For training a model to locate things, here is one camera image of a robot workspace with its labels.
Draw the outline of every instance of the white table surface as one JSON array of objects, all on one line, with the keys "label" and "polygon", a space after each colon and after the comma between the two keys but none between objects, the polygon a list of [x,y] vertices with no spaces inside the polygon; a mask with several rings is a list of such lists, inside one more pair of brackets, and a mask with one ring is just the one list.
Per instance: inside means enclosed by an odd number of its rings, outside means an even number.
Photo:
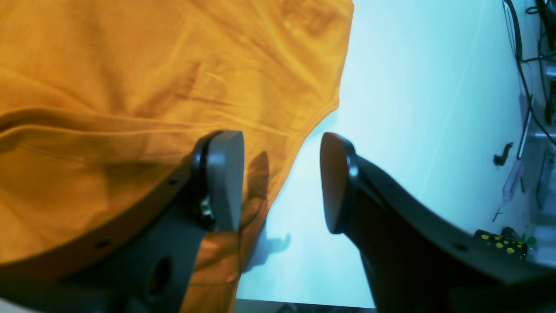
[{"label": "white table surface", "polygon": [[[526,25],[524,14],[531,2],[514,1],[524,57],[536,56],[538,17]],[[354,3],[340,107],[299,151],[239,299],[374,307],[358,250],[326,228],[319,169],[326,131],[350,139],[359,155],[470,234],[527,226],[528,198],[520,193],[492,222],[515,161],[496,167],[493,156],[519,142],[522,124],[502,1]],[[524,70],[531,86],[532,72]]]}]

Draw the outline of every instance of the black clip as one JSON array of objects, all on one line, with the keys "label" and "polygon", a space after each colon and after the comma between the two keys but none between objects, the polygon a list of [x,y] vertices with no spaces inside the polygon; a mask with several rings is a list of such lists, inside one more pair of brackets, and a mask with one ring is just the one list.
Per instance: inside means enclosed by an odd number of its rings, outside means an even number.
[{"label": "black clip", "polygon": [[504,147],[504,153],[502,155],[494,155],[494,164],[503,166],[506,164],[506,160],[508,159],[508,154],[510,152],[510,148],[514,146],[514,143],[509,143]]}]

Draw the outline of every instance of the screw hole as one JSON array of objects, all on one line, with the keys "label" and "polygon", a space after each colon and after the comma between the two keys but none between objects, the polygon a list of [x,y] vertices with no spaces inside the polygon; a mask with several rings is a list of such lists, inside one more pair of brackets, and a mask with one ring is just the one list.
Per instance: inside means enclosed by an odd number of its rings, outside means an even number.
[{"label": "screw hole", "polygon": [[467,251],[469,248],[461,243],[455,243],[454,247],[460,251]]},{"label": "screw hole", "polygon": [[95,243],[95,248],[102,249],[102,248],[108,246],[109,244],[110,244],[110,240],[104,239],[104,240],[101,240],[101,241]]},{"label": "screw hole", "polygon": [[152,273],[151,281],[148,284],[149,295],[158,295],[168,285],[170,276],[172,275],[172,263],[170,259],[165,257],[161,259]]}]

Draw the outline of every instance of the orange fabric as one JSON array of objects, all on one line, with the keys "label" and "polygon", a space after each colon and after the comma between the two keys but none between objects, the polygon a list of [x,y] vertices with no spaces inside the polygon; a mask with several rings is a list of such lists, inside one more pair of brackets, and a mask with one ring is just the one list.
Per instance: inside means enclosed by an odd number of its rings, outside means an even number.
[{"label": "orange fabric", "polygon": [[109,221],[216,129],[246,143],[239,233],[201,245],[183,312],[233,310],[305,136],[337,108],[351,0],[0,2],[0,263]]}]

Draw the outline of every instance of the black cable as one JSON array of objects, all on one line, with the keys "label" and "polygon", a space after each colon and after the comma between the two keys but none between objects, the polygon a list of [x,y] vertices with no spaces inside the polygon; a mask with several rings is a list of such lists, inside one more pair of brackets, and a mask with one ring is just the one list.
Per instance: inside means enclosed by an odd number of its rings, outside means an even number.
[{"label": "black cable", "polygon": [[[512,4],[512,0],[504,0],[504,1],[508,5],[508,8],[510,9],[510,13],[512,14],[512,20],[513,20],[513,24],[514,24],[514,34],[515,34],[515,61],[518,65],[519,76],[521,76],[523,86],[525,88],[525,95],[527,96],[527,103],[529,105],[528,110],[531,113],[531,116],[533,117],[533,120],[535,121],[535,123],[545,133],[545,135],[552,142],[552,144],[554,146],[556,146],[556,141],[554,141],[554,138],[552,138],[552,136],[550,136],[550,134],[547,132],[547,130],[544,128],[544,126],[540,123],[539,119],[537,119],[535,111],[533,110],[531,95],[529,93],[529,88],[527,87],[527,82],[525,80],[525,75],[523,74],[523,69],[522,69],[523,45],[522,45],[522,41],[521,41],[521,31],[519,29],[518,15],[515,12],[515,8],[514,8],[514,5]],[[527,134],[525,134],[525,130],[526,130],[526,127],[524,126],[522,136],[527,136]]]},{"label": "black cable", "polygon": [[[551,2],[551,0],[548,0],[546,2],[546,4],[544,5],[543,9],[547,8],[548,5],[550,4],[550,2]],[[539,8],[539,7],[529,7],[525,10],[525,13],[527,13],[529,15],[535,15],[535,14],[538,14],[540,12],[540,10],[541,10],[541,8]]]}]

